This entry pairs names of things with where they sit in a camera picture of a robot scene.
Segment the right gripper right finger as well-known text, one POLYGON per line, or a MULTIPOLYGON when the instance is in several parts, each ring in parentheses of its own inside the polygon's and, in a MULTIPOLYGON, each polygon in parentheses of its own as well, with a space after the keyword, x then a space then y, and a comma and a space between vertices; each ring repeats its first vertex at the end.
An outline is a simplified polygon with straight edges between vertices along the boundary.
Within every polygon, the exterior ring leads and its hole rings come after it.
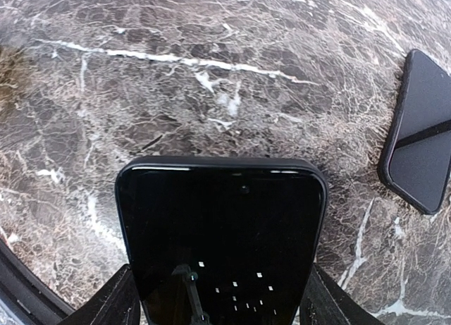
POLYGON ((299 307, 300 324, 383 325, 361 308, 318 264, 299 307))

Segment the pink phone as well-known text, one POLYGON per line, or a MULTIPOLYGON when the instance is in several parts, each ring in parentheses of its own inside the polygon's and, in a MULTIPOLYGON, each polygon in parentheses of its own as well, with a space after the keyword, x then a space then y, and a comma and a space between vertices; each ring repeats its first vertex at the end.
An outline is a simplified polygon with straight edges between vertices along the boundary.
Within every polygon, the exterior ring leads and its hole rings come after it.
POLYGON ((450 76, 418 49, 405 59, 377 172, 422 214, 439 212, 450 177, 450 76))

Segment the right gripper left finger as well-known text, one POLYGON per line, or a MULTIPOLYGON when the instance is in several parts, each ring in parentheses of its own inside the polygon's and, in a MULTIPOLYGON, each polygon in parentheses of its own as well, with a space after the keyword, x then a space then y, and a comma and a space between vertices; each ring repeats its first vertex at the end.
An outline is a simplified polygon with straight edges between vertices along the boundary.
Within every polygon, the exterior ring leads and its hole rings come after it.
POLYGON ((124 264, 80 309, 58 325, 140 323, 140 298, 129 264, 124 264))

